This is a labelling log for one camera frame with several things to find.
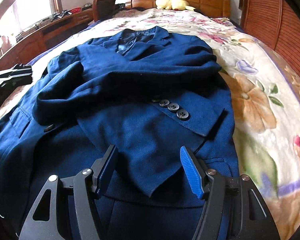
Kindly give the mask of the blue suit jacket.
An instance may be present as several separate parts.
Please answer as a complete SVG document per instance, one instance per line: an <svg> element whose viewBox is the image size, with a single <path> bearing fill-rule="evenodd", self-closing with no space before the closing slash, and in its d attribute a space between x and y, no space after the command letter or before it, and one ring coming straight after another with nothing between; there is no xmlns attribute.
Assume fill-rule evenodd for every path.
<svg viewBox="0 0 300 240"><path fill-rule="evenodd" d="M203 201L179 151L238 176L230 90L212 49L161 27L93 38L52 59L0 119L0 214L15 233L52 174L119 150L96 203L107 239L191 239Z"/></svg>

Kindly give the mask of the wooden desk cabinet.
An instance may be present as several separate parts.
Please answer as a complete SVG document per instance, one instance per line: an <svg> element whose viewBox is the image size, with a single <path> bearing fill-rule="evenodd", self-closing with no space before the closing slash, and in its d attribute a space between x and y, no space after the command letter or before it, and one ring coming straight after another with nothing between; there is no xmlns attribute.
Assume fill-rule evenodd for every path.
<svg viewBox="0 0 300 240"><path fill-rule="evenodd" d="M2 55L0 58L0 70L11 68L19 63L29 63L41 53L85 29L92 20L93 11L87 9L83 12L65 16L39 28L25 36L25 38L17 42Z"/></svg>

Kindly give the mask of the red bowl on desk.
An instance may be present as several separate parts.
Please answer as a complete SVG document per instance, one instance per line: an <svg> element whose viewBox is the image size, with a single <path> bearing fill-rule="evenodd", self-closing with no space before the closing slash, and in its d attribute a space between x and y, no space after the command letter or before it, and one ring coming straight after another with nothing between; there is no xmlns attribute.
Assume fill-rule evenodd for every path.
<svg viewBox="0 0 300 240"><path fill-rule="evenodd" d="M76 13L79 13L79 12L81 12L81 11L82 11L82 8L81 8L81 7L73 8L73 9L70 10L70 12L71 12L72 14L76 14Z"/></svg>

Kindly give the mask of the wooden chair with black garment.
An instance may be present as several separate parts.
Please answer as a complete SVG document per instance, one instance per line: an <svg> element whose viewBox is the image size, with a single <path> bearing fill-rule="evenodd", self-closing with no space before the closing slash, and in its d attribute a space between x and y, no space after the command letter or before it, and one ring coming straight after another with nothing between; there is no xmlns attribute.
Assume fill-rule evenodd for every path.
<svg viewBox="0 0 300 240"><path fill-rule="evenodd" d="M94 22L105 19L115 10L116 0L93 0L92 10Z"/></svg>

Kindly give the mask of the floral bed blanket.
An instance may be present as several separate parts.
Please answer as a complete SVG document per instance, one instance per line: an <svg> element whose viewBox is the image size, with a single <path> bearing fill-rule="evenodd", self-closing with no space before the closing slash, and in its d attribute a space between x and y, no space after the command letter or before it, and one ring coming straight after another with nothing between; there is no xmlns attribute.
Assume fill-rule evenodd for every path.
<svg viewBox="0 0 300 240"><path fill-rule="evenodd" d="M266 202L280 239L300 239L300 101L287 77L291 69L276 52L229 23L221 24L191 11L118 12L33 59L32 83L13 90L0 108L0 119L17 105L42 77L48 63L62 52L126 29L144 31L154 27L196 36L212 49L221 68L219 73L230 90L235 122L232 140L238 176L226 177L248 175ZM71 239L81 239L73 196L68 197L68 202ZM20 239L20 233L15 233L0 214L0 239Z"/></svg>

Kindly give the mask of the yellow plush toy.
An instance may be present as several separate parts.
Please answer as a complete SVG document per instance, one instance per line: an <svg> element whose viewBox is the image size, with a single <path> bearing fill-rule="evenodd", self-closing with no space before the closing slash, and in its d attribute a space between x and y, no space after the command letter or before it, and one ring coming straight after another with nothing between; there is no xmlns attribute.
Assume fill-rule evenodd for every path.
<svg viewBox="0 0 300 240"><path fill-rule="evenodd" d="M155 5L157 6L157 9L195 10L195 7L190 6L186 0L156 0Z"/></svg>

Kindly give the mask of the louvered wooden wardrobe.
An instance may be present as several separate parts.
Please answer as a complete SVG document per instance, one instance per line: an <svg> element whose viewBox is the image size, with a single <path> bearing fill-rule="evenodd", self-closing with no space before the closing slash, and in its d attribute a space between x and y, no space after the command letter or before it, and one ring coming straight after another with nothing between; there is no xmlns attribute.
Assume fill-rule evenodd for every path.
<svg viewBox="0 0 300 240"><path fill-rule="evenodd" d="M241 25L281 55L300 77L300 19L285 0L240 0Z"/></svg>

